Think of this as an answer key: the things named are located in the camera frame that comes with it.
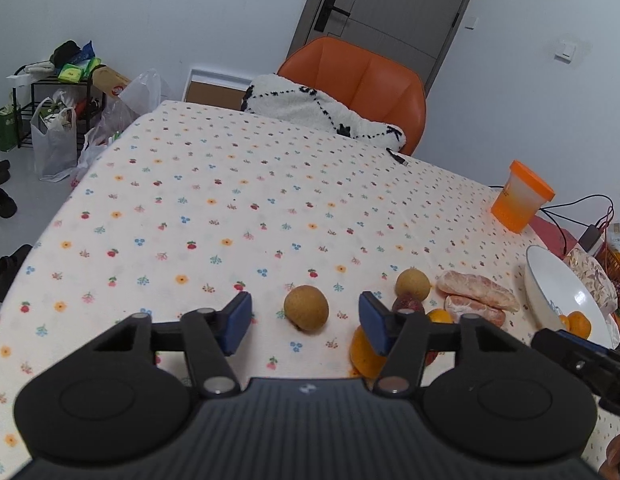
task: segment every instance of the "floral tablecloth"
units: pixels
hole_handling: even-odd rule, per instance
[[[0,311],[0,478],[28,455],[12,418],[34,375],[133,312],[155,321],[224,306],[238,290],[254,318],[232,367],[251,376],[345,377],[363,290],[391,305],[414,266],[477,272],[525,303],[522,264],[530,228],[507,232],[489,213],[494,192],[384,150],[281,121],[164,102],[107,150],[74,190],[22,267]],[[318,333],[296,330],[283,298],[296,285],[330,304]],[[436,290],[426,310],[442,308]],[[523,309],[504,330],[528,342]],[[187,382],[181,354],[159,366]],[[439,356],[425,380],[452,366]],[[599,465],[620,431],[601,420],[586,450]]]

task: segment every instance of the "gray door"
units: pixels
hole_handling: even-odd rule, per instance
[[[425,83],[445,54],[466,2],[308,0],[291,51],[319,36],[335,36],[401,63]]]

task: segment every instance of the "plastic container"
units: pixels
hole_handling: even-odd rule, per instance
[[[520,233],[539,208],[554,198],[554,190],[530,168],[514,160],[510,178],[492,205],[492,214],[507,229]]]

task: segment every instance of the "green bag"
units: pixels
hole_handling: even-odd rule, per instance
[[[18,135],[23,132],[23,117],[20,108],[14,113],[12,107],[0,109],[0,151],[8,152],[18,143]]]

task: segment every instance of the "orange lid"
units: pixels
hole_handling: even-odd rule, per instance
[[[510,164],[510,171],[517,175],[540,197],[545,198],[546,202],[550,202],[554,198],[554,189],[548,186],[545,180],[541,179],[538,174],[530,170],[525,164],[518,160],[513,160],[512,164]]]

